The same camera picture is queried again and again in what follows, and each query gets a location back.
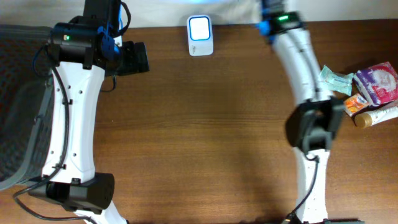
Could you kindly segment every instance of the wooden table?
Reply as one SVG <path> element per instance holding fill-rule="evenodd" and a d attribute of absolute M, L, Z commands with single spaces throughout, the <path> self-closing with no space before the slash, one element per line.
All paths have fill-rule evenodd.
<path fill-rule="evenodd" d="M 309 24 L 320 64 L 341 73 L 386 61 L 398 69 L 397 28 L 397 20 Z M 124 38 L 146 43 L 151 72 L 100 94 L 94 159 L 98 172 L 114 174 L 114 202 L 132 223 L 278 220 L 294 207 L 284 68 L 253 26 L 215 26 L 214 38 L 214 54 L 200 58 L 189 56 L 184 27 L 131 29 Z M 398 223 L 397 133 L 398 119 L 361 130 L 344 117 L 327 172 L 330 218 Z M 0 223 L 45 223 L 12 201 L 18 189 L 0 192 Z M 47 215 L 72 215 L 22 199 Z"/>

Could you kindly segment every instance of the white wall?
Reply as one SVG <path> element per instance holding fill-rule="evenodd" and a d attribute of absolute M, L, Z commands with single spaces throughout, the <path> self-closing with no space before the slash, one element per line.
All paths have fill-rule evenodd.
<path fill-rule="evenodd" d="M 258 0 L 124 0 L 131 27 L 184 26 L 192 14 L 209 14 L 215 24 L 259 20 Z M 398 18 L 398 0 L 294 0 L 308 21 Z M 0 23 L 54 26 L 83 13 L 84 0 L 1 0 Z"/>

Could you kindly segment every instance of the tube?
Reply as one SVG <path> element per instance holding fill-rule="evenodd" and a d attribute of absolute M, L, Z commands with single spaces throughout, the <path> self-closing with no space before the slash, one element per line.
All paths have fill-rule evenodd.
<path fill-rule="evenodd" d="M 398 100 L 378 110 L 357 115 L 355 117 L 355 124 L 360 128 L 367 128 L 396 117 L 398 117 Z"/>

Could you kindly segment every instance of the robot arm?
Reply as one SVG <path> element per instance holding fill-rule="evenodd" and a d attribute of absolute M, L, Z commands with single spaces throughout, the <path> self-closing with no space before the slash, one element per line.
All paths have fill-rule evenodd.
<path fill-rule="evenodd" d="M 129 22 L 120 29 L 122 6 Z M 130 19 L 121 0 L 86 0 L 83 16 L 58 23 L 50 34 L 46 53 L 52 62 L 55 88 L 53 134 L 42 169 L 43 179 L 28 192 L 81 218 L 33 214 L 38 218 L 128 223 L 112 201 L 113 175 L 95 172 L 93 135 L 98 95 L 105 76 L 149 71 L 144 43 L 121 42 Z"/>
<path fill-rule="evenodd" d="M 289 76 L 297 109 L 287 120 L 287 139 L 298 167 L 296 208 L 284 223 L 329 223 L 325 205 L 326 167 L 343 115 L 343 102 L 323 88 L 310 34 L 281 0 L 263 0 L 259 24 Z"/>

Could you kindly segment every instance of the white device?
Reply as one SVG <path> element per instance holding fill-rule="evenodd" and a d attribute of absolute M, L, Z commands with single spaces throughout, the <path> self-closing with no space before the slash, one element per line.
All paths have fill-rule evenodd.
<path fill-rule="evenodd" d="M 191 56 L 205 56 L 213 53 L 213 29 L 209 16 L 190 16 L 187 20 L 187 30 Z"/>

